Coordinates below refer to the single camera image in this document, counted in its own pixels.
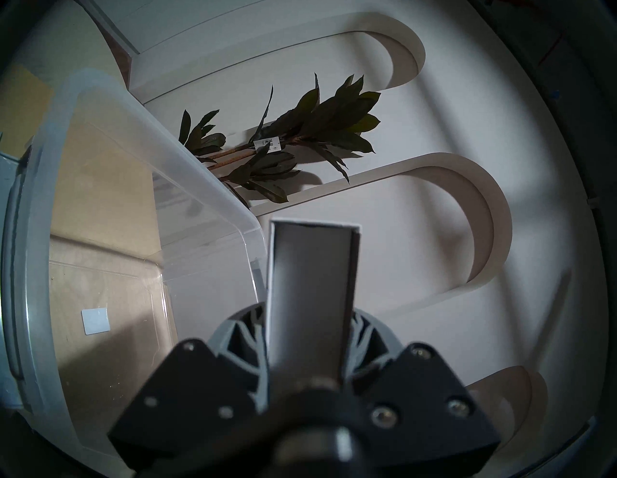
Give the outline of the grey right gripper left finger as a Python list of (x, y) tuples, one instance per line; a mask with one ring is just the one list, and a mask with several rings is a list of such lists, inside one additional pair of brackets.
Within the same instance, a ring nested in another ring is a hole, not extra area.
[(268, 407), (265, 305), (249, 306), (207, 340), (179, 342), (150, 375), (107, 436), (140, 472), (217, 438)]

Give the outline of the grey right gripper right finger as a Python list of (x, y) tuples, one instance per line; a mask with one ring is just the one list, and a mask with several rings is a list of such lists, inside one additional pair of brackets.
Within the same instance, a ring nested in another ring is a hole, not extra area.
[(434, 347), (403, 346), (381, 321), (354, 311), (346, 360), (346, 386), (367, 407), (379, 475), (475, 475), (501, 444)]

